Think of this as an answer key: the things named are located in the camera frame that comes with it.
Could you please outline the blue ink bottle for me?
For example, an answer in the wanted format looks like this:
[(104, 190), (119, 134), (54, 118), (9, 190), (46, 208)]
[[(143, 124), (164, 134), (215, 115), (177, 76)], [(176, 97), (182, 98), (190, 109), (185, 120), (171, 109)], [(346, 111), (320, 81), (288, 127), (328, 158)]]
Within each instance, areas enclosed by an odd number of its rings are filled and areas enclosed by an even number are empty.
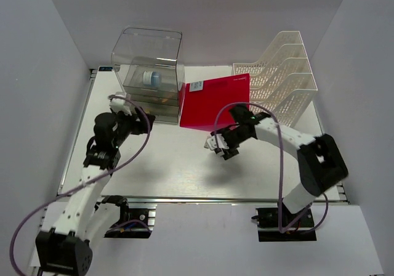
[(161, 84), (161, 74), (157, 71), (144, 71), (142, 83), (148, 87), (159, 87)]

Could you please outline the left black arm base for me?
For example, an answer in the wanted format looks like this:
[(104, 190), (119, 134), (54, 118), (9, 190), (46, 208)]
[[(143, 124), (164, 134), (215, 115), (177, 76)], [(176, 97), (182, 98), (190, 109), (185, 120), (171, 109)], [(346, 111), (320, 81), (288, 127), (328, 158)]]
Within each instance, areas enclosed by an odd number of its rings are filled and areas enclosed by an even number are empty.
[(106, 232), (105, 238), (143, 238), (150, 237), (153, 230), (152, 209), (142, 208), (141, 206), (130, 206), (127, 198), (120, 195), (105, 196), (101, 202), (96, 204), (95, 209), (99, 206), (111, 204), (115, 205), (118, 210), (115, 217), (118, 219)]

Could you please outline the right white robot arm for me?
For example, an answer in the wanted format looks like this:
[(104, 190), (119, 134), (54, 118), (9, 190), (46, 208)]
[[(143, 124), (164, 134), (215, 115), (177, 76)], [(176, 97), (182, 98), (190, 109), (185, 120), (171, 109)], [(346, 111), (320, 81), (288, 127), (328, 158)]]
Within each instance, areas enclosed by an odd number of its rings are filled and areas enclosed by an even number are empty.
[(279, 148), (279, 162), (288, 153), (298, 162), (300, 182), (287, 194), (279, 196), (279, 221), (294, 225), (300, 212), (327, 190), (348, 177), (348, 168), (332, 136), (313, 136), (279, 124), (272, 113), (253, 113), (243, 103), (230, 106), (234, 124), (214, 128), (204, 148), (228, 160), (236, 156), (239, 146), (249, 139), (267, 142)]

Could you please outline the red plastic folder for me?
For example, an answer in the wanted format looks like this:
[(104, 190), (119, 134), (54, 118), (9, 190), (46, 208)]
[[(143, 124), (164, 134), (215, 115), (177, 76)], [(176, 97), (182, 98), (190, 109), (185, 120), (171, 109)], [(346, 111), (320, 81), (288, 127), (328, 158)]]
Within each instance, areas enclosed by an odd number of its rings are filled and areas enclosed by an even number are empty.
[(180, 127), (211, 132), (220, 110), (233, 102), (249, 102), (250, 75), (232, 75), (188, 83)]

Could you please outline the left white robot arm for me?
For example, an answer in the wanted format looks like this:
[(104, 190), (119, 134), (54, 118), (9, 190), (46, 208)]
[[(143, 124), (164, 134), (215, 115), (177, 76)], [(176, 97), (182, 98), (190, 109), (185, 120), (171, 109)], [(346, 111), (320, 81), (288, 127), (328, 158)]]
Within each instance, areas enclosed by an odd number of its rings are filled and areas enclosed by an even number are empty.
[(40, 231), (35, 244), (40, 268), (55, 275), (86, 275), (93, 250), (110, 227), (129, 222), (127, 200), (119, 195), (98, 198), (111, 179), (121, 154), (120, 146), (130, 135), (148, 134), (155, 116), (139, 110), (101, 113), (95, 117), (78, 191), (48, 231)]

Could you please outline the clear acrylic drawer organizer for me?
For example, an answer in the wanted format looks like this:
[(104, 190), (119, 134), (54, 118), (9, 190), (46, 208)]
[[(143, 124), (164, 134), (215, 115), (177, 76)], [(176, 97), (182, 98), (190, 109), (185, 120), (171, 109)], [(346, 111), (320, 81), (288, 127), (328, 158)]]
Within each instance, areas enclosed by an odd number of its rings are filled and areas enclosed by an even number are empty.
[(180, 120), (185, 95), (182, 41), (180, 31), (128, 26), (111, 53), (122, 90), (163, 123)]

